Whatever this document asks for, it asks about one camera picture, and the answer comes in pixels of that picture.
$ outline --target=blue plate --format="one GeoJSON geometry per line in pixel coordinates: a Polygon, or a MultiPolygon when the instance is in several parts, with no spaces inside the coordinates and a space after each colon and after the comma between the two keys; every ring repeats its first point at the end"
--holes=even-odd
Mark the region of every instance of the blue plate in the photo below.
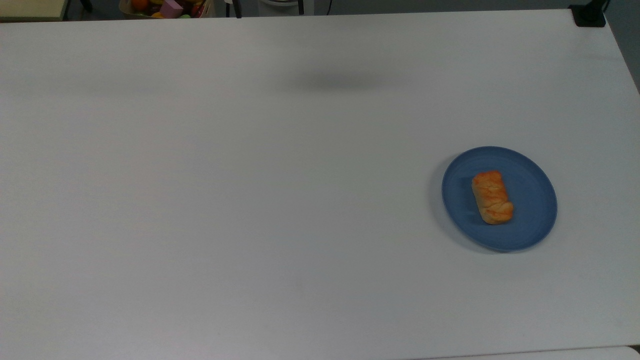
{"type": "Polygon", "coordinates": [[[442,179],[442,199],[453,222],[468,237],[489,249],[524,250],[544,239],[556,222],[554,187],[544,171],[513,150],[484,146],[455,158],[442,179]],[[513,203],[513,218],[489,225],[482,220],[471,190],[479,172],[498,170],[513,203]]]}

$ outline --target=pink block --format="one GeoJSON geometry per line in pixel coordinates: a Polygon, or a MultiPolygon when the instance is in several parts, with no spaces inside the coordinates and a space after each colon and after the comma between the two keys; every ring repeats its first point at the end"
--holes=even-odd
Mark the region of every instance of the pink block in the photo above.
{"type": "Polygon", "coordinates": [[[160,13],[165,19],[175,19],[182,15],[182,11],[182,7],[175,0],[164,0],[160,7],[160,13]]]}

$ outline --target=basket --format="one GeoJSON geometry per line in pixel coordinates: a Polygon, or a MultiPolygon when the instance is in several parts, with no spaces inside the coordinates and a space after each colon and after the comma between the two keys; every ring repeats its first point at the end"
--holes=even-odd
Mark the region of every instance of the basket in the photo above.
{"type": "MultiPolygon", "coordinates": [[[[120,12],[122,12],[122,15],[124,15],[125,19],[158,19],[157,17],[151,17],[136,13],[135,10],[133,10],[133,6],[131,6],[131,0],[120,0],[118,8],[120,9],[120,12]]],[[[215,16],[216,11],[214,10],[213,0],[207,0],[207,2],[204,4],[204,9],[202,10],[202,15],[200,16],[200,18],[215,16]]]]}

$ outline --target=white table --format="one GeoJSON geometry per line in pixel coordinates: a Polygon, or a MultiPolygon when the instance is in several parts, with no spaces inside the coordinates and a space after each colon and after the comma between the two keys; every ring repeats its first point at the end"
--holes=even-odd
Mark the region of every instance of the white table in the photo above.
{"type": "Polygon", "coordinates": [[[0,358],[415,359],[640,342],[640,97],[568,10],[0,25],[0,358]],[[556,226],[496,254],[447,164],[556,226]]]}
{"type": "Polygon", "coordinates": [[[640,360],[630,347],[582,348],[517,354],[446,357],[450,360],[640,360]]]}

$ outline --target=baked bun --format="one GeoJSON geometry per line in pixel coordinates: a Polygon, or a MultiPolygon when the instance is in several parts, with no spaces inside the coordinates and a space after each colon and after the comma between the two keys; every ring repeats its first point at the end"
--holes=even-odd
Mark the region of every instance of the baked bun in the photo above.
{"type": "Polygon", "coordinates": [[[471,180],[471,189],[482,219],[487,224],[502,224],[513,217],[513,204],[498,170],[481,172],[471,180]]]}

